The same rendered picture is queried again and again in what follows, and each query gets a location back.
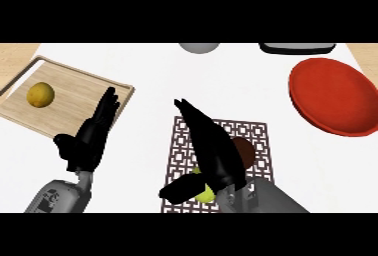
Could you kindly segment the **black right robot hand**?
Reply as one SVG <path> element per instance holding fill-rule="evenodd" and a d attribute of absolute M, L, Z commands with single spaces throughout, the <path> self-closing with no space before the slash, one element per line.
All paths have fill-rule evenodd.
<path fill-rule="evenodd" d="M 160 197 L 182 204 L 210 187 L 214 193 L 236 192 L 247 185 L 242 158 L 230 136 L 213 119 L 185 100 L 174 100 L 189 127 L 199 174 L 182 175 L 161 190 Z"/>

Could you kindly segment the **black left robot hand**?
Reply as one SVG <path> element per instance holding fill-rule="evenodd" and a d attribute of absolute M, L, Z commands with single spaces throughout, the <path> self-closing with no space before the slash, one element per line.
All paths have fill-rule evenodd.
<path fill-rule="evenodd" d="M 58 134 L 53 142 L 69 172 L 93 172 L 102 160 L 108 133 L 120 107 L 115 88 L 103 93 L 93 116 L 83 122 L 77 135 Z"/>

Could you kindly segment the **brown lattice placemat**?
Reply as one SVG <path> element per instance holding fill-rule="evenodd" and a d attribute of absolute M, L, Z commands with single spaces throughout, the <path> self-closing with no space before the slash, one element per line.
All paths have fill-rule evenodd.
<path fill-rule="evenodd" d="M 256 160 L 247 169 L 248 177 L 263 177 L 273 181 L 273 168 L 267 136 L 267 124 L 261 122 L 214 119 L 232 138 L 242 137 L 254 146 Z M 168 152 L 165 183 L 170 184 L 182 175 L 196 168 L 196 157 L 192 147 L 189 128 L 180 116 L 174 117 L 171 143 Z M 220 213 L 214 201 L 201 203 L 189 199 L 185 203 L 173 205 L 167 200 L 161 203 L 163 213 Z"/>

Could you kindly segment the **green pear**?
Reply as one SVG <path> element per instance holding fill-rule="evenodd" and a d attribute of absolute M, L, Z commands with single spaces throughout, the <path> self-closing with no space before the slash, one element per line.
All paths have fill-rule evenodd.
<path fill-rule="evenodd" d="M 205 191 L 195 196 L 195 200 L 199 201 L 201 203 L 210 203 L 214 201 L 214 199 L 216 199 L 214 192 L 210 186 L 205 186 Z"/>

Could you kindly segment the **red bowl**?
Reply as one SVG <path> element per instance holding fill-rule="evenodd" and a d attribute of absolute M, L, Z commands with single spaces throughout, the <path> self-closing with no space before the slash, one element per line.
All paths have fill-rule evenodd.
<path fill-rule="evenodd" d="M 300 61 L 289 73 L 288 91 L 298 114 L 322 131 L 347 137 L 378 131 L 378 88 L 341 61 Z"/>

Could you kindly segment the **brown round fruit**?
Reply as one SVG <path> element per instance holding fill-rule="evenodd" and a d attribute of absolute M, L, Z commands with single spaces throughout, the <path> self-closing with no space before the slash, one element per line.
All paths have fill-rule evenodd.
<path fill-rule="evenodd" d="M 254 165 L 254 160 L 256 160 L 256 150 L 251 142 L 242 138 L 242 137 L 235 137 L 232 139 L 233 144 L 236 146 L 242 163 L 244 163 L 244 168 L 250 169 L 251 166 Z"/>

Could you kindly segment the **pale wooden cutting board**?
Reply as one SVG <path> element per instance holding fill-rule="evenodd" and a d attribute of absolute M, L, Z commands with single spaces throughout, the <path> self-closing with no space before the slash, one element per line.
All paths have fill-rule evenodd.
<path fill-rule="evenodd" d="M 121 84 L 50 59 L 37 56 L 0 90 L 0 96 L 12 91 L 30 69 L 36 69 L 6 100 L 0 103 L 0 116 L 37 133 L 53 138 L 56 134 L 75 135 L 87 118 L 92 117 L 102 95 L 109 87 L 115 88 L 120 116 L 134 92 L 134 87 Z M 55 91 L 49 106 L 36 108 L 27 101 L 33 85 L 46 82 Z"/>

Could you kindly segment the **yellow lemon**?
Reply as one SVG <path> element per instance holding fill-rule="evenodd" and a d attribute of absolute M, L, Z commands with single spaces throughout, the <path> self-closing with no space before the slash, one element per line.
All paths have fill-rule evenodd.
<path fill-rule="evenodd" d="M 55 99 L 55 91 L 52 86 L 38 82 L 28 90 L 27 101 L 31 106 L 43 108 L 50 105 Z"/>

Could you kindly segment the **grey round object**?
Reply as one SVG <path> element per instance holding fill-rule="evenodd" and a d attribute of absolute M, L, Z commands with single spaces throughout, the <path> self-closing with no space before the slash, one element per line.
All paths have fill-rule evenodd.
<path fill-rule="evenodd" d="M 180 47 L 194 54 L 210 53 L 217 47 L 219 43 L 180 43 Z"/>

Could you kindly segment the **black and grey appliance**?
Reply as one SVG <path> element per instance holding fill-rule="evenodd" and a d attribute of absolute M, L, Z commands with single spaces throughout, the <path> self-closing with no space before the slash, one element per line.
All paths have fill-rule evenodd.
<path fill-rule="evenodd" d="M 284 55 L 316 55 L 328 54 L 335 43 L 260 43 L 260 49 L 270 54 Z"/>

